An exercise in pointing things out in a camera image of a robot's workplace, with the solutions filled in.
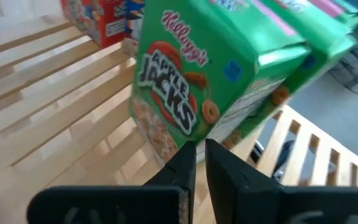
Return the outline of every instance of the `nutrition label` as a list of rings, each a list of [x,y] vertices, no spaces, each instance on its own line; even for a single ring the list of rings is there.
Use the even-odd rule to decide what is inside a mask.
[[[214,139],[217,142],[225,140],[232,131],[255,109],[257,109],[261,102],[276,89],[284,79],[266,85],[251,93],[245,93],[227,110],[227,112],[218,121],[212,131],[206,138]],[[204,141],[197,147],[197,153],[204,152]]]
[[[110,37],[112,35],[116,35],[118,33],[125,31],[125,19],[120,19],[115,22],[110,22],[109,24],[106,24],[106,37]]]

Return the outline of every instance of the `red cereal box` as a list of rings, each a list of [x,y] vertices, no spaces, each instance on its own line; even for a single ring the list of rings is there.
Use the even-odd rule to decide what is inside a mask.
[[[125,0],[60,0],[65,17],[101,48],[124,39]]]

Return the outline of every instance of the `gray floor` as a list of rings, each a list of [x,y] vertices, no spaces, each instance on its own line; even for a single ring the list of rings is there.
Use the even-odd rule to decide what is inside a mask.
[[[335,76],[338,75],[348,74],[337,70]],[[358,95],[344,88],[330,74],[298,92],[289,105],[358,155]],[[274,121],[269,121],[267,126],[259,139],[264,146]]]

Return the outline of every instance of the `cereal box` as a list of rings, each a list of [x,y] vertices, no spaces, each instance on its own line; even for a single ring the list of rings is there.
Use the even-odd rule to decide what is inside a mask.
[[[320,77],[356,44],[350,29],[307,0],[261,0],[304,38],[311,53],[265,101],[223,141],[231,149],[306,83]]]
[[[309,0],[309,2],[351,29],[355,29],[358,25],[358,10],[343,0]]]
[[[185,142],[222,141],[309,53],[259,0],[149,1],[131,115],[157,158]]]
[[[124,39],[125,0],[61,0],[63,13],[101,48]]]
[[[124,50],[135,57],[139,45],[143,23],[144,0],[127,0],[127,24],[125,28]]]

